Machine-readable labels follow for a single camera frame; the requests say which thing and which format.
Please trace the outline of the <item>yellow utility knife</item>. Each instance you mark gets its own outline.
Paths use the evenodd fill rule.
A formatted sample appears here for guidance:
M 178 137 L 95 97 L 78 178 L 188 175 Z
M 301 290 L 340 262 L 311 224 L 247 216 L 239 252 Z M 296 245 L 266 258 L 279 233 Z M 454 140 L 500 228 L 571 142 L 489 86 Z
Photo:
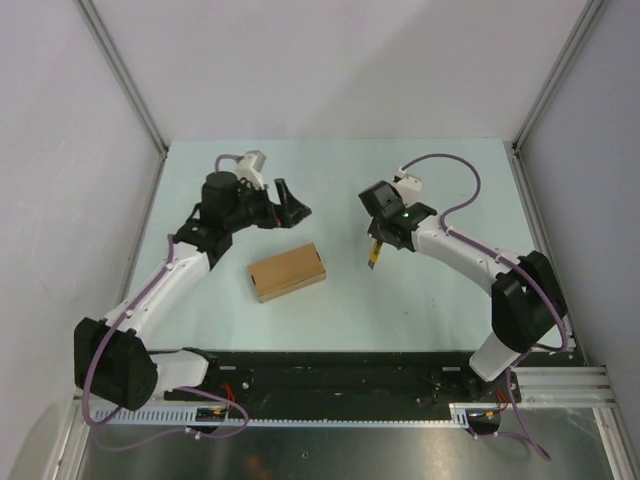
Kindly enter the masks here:
M 369 251 L 367 265 L 373 270 L 379 260 L 380 253 L 382 250 L 384 243 L 380 240 L 375 240 L 372 244 L 371 250 Z

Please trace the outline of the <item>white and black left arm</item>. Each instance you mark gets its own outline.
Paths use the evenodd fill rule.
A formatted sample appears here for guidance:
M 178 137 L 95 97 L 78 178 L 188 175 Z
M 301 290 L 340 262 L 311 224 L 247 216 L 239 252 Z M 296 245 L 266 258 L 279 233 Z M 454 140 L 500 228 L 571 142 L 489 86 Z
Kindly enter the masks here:
M 166 257 L 155 273 L 103 318 L 79 322 L 74 330 L 74 379 L 84 401 L 95 395 L 136 411 L 152 396 L 182 387 L 202 400 L 219 392 L 221 376 L 210 368 L 210 355 L 191 347 L 152 354 L 147 342 L 231 248 L 235 233 L 250 227 L 291 229 L 311 215 L 284 179 L 274 184 L 277 202 L 246 177 L 228 171 L 209 174 L 200 202 L 169 236 Z

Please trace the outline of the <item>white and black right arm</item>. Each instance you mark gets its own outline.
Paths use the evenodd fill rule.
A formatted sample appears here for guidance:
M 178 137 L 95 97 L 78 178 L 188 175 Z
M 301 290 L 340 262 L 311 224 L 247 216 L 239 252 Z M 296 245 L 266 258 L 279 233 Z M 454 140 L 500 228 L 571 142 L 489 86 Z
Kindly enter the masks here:
M 382 245 L 434 258 L 462 274 L 491 298 L 491 333 L 470 357 L 461 376 L 463 393 L 484 401 L 497 389 L 497 377 L 559 329 L 560 351 L 568 346 L 564 317 L 568 308 L 549 259 L 490 249 L 446 226 L 437 211 L 406 203 L 398 183 L 379 181 L 359 194 L 371 217 L 368 235 L 375 240 L 369 264 Z

